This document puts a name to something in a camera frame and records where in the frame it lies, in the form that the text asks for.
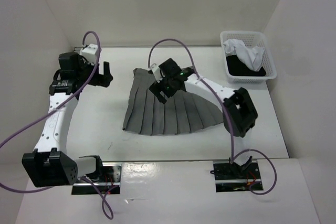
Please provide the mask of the grey pleated skirt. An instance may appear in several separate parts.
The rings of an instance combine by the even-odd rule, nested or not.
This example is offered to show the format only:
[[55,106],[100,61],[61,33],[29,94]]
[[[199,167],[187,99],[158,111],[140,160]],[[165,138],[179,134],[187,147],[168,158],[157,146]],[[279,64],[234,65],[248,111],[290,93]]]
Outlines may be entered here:
[[142,68],[133,70],[128,108],[122,129],[140,135],[190,134],[223,123],[222,111],[204,98],[178,91],[163,104],[149,90],[155,78]]

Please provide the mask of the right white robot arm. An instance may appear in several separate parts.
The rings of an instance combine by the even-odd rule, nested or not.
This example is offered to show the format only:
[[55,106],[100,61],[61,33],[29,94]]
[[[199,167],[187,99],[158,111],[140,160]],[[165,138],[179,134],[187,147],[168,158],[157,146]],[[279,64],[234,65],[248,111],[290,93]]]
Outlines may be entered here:
[[195,94],[217,106],[223,114],[223,124],[230,133],[231,157],[229,169],[232,176],[242,178],[248,173],[252,157],[247,161],[235,161],[239,156],[234,152],[234,140],[244,138],[246,133],[255,126],[258,118],[257,110],[245,88],[237,90],[226,88],[201,76],[194,66],[180,68],[171,58],[162,64],[149,65],[148,72],[155,77],[149,90],[162,104],[177,93],[184,91]]

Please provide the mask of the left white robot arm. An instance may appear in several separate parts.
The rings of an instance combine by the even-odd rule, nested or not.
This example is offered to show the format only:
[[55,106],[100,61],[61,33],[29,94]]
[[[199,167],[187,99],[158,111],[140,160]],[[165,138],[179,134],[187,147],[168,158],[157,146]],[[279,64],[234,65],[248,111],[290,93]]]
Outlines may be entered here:
[[22,165],[35,187],[73,185],[82,176],[98,182],[104,177],[98,155],[73,159],[67,155],[66,143],[73,112],[78,104],[80,87],[88,81],[92,86],[107,88],[113,79],[108,62],[99,66],[76,52],[59,55],[60,68],[49,86],[49,110],[39,141],[31,153],[25,153]]

